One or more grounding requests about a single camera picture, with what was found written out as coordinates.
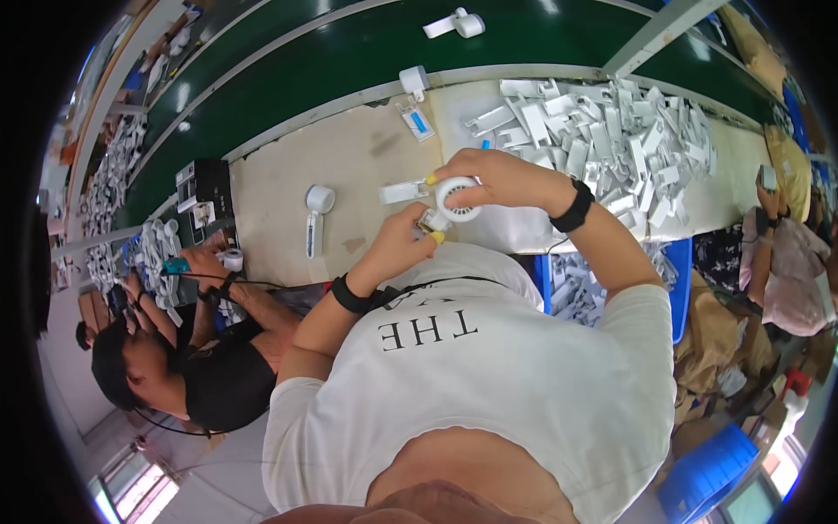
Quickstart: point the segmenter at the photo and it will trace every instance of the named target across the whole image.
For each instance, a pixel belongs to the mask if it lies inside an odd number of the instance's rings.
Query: black baseball cap
[[[93,341],[91,370],[105,398],[122,411],[133,411],[138,407],[137,398],[128,386],[125,359],[122,357],[122,347],[127,338],[125,319],[118,319],[100,331]]]

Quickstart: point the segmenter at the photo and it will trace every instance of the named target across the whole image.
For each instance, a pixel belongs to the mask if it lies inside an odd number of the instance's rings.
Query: blue screwdriver handle
[[[170,275],[185,273],[189,271],[189,262],[185,258],[169,258],[163,261],[163,270]]]

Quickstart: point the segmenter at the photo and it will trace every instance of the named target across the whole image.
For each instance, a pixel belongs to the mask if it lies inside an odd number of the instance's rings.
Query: black t-shirt
[[[168,343],[164,346],[169,369],[184,378],[190,422],[210,431],[232,431],[259,418],[277,382],[276,374],[251,344],[262,332],[259,324],[246,319],[201,348],[188,345],[191,330],[189,338],[184,336],[186,345],[181,345],[180,331],[177,349]]]

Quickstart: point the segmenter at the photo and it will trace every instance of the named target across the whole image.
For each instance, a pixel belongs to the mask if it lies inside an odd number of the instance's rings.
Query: white t-shirt
[[[539,312],[510,258],[442,244],[390,282],[436,283],[349,332],[326,382],[277,386],[262,477],[279,512],[362,506],[412,438],[460,426],[518,444],[549,471],[579,522],[612,522],[652,480],[675,417],[670,302],[638,286],[613,297],[599,329]]]

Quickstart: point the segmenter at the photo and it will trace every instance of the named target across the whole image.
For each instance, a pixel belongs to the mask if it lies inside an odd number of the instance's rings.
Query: white fan housing
[[[475,185],[479,184],[477,180],[471,177],[453,177],[443,180],[437,185],[437,210],[451,222],[468,222],[469,220],[473,220],[480,214],[480,206],[448,209],[445,207],[445,199],[451,193],[468,187],[474,187]]]

